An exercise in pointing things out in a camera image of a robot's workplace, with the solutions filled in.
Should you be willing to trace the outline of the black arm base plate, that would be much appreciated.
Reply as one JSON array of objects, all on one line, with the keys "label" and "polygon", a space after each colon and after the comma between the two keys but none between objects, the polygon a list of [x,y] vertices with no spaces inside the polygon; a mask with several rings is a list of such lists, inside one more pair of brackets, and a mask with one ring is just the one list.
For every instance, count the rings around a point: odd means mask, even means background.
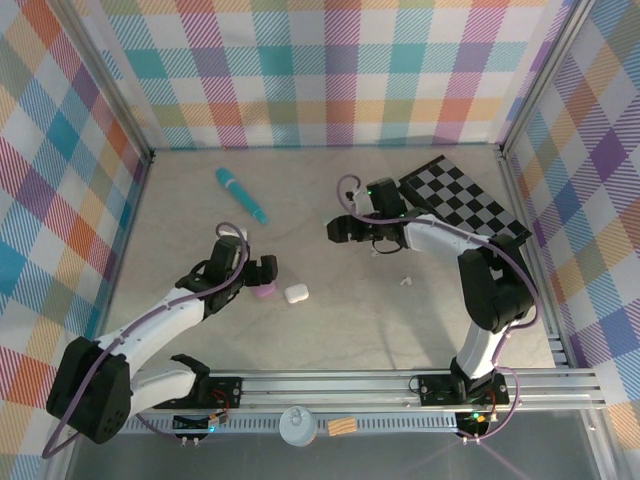
[{"label": "black arm base plate", "polygon": [[202,377],[186,397],[162,402],[154,409],[237,409],[240,406],[242,382],[241,377]]},{"label": "black arm base plate", "polygon": [[490,373],[475,380],[458,374],[417,376],[417,393],[422,406],[508,405],[505,377]]}]

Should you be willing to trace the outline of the small electronics board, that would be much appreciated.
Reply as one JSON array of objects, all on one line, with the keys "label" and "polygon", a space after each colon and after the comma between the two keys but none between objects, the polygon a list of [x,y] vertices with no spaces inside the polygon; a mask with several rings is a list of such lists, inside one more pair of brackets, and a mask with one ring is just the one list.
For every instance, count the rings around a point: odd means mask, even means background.
[{"label": "small electronics board", "polygon": [[457,412],[455,414],[457,428],[462,436],[483,436],[499,423],[495,413],[486,412]]},{"label": "small electronics board", "polygon": [[198,415],[174,415],[172,418],[172,428],[174,430],[202,430],[214,432],[229,420],[226,411],[214,412],[213,414]]}]

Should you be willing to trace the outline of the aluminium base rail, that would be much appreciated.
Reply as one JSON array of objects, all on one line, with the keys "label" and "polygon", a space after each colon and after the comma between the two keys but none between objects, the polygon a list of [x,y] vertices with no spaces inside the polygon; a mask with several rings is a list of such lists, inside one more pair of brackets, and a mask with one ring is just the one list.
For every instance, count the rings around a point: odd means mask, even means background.
[{"label": "aluminium base rail", "polygon": [[588,369],[517,369],[505,377],[508,405],[422,406],[417,376],[444,371],[261,371],[212,372],[211,377],[241,377],[240,406],[231,410],[282,411],[301,405],[318,412],[430,409],[505,412],[601,408],[604,395]]}]

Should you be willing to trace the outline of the white round cup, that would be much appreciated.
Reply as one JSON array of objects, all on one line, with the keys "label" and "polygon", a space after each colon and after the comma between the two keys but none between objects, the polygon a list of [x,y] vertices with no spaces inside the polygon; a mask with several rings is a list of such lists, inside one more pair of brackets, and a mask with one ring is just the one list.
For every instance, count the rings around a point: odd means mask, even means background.
[{"label": "white round cup", "polygon": [[289,445],[306,447],[317,435],[314,414],[305,407],[292,406],[284,411],[279,420],[281,438]]}]

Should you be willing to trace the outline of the aluminium side rail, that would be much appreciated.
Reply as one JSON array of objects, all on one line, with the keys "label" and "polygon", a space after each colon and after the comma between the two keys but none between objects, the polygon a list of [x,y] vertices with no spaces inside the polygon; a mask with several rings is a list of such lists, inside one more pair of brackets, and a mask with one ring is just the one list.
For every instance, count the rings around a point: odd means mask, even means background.
[{"label": "aluminium side rail", "polygon": [[523,196],[518,189],[512,167],[500,149],[496,150],[496,158],[513,214],[531,233],[531,236],[524,242],[521,250],[523,251],[525,263],[532,274],[532,278],[539,292],[542,304],[541,323],[544,325],[547,334],[555,367],[561,369],[572,368],[572,353],[565,346],[565,332],[551,289],[542,270],[534,229],[528,218]]},{"label": "aluminium side rail", "polygon": [[136,170],[134,181],[132,182],[132,189],[129,192],[129,196],[125,201],[123,212],[120,216],[119,230],[115,236],[115,244],[112,247],[114,252],[114,258],[109,261],[108,266],[108,278],[106,287],[105,302],[102,307],[99,324],[102,325],[108,318],[108,312],[115,293],[119,275],[124,262],[124,256],[127,250],[129,240],[132,236],[134,224],[136,221],[137,213],[141,205],[150,170],[154,164],[155,151],[151,150],[150,153],[143,157],[141,160],[141,166]]}]

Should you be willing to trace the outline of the aluminium frame post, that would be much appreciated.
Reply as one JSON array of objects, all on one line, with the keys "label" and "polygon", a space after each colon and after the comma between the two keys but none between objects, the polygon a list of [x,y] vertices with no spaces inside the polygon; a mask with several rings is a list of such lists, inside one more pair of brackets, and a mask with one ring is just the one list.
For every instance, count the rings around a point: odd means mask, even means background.
[{"label": "aluminium frame post", "polygon": [[114,115],[121,121],[122,128],[141,152],[143,161],[146,164],[153,163],[155,150],[146,140],[139,123],[129,109],[125,97],[122,95],[102,54],[95,46],[71,0],[46,0],[46,2],[69,35],[71,42],[86,64],[86,68],[112,107]]},{"label": "aluminium frame post", "polygon": [[512,155],[597,1],[548,0],[509,86],[500,124],[491,134],[504,159]]}]

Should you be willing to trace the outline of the black grey chessboard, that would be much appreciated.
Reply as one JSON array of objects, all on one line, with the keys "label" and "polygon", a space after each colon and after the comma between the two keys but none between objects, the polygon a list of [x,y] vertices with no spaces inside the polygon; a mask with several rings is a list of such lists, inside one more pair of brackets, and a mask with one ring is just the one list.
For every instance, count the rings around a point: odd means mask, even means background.
[{"label": "black grey chessboard", "polygon": [[518,246],[532,235],[444,155],[401,177],[399,191],[413,207],[470,233],[487,237],[510,235]]}]

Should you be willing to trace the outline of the teal pen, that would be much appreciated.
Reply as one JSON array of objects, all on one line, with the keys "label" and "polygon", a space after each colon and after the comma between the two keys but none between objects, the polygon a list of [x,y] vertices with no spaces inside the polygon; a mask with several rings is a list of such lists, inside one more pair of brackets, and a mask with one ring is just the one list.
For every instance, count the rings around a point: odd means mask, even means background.
[{"label": "teal pen", "polygon": [[234,174],[224,168],[218,168],[215,172],[216,179],[222,187],[229,191],[235,200],[260,224],[266,225],[269,220],[261,206],[237,180]]}]

